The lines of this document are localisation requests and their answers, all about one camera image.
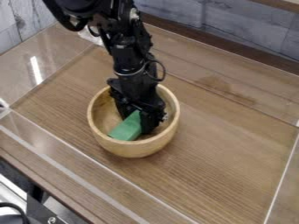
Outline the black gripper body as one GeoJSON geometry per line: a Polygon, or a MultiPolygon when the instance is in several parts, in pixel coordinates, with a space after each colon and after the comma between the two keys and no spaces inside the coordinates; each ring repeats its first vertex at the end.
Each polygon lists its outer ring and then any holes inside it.
{"type": "Polygon", "coordinates": [[[150,59],[135,73],[119,73],[109,79],[111,96],[117,100],[127,98],[139,111],[166,109],[166,103],[157,93],[157,86],[166,78],[166,68],[157,59],[150,59]]]}

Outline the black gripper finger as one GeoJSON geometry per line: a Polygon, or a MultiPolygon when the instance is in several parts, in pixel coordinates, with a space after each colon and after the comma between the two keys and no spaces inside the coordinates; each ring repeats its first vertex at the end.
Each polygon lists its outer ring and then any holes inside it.
{"type": "Polygon", "coordinates": [[[163,109],[155,109],[150,111],[142,110],[139,112],[139,115],[141,115],[142,133],[147,135],[165,121],[166,112],[163,109]]]}
{"type": "Polygon", "coordinates": [[[126,119],[137,111],[137,105],[127,98],[122,98],[117,100],[117,109],[122,119],[126,119]]]}

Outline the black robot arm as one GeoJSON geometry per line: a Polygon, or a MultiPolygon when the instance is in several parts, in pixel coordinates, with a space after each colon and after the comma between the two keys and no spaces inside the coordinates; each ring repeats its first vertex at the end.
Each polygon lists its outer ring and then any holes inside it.
{"type": "Polygon", "coordinates": [[[141,128],[151,133],[165,121],[166,103],[157,92],[166,78],[163,63],[151,53],[149,33],[135,0],[42,0],[61,25],[101,38],[114,60],[117,77],[107,81],[123,118],[139,113],[141,128]]]}

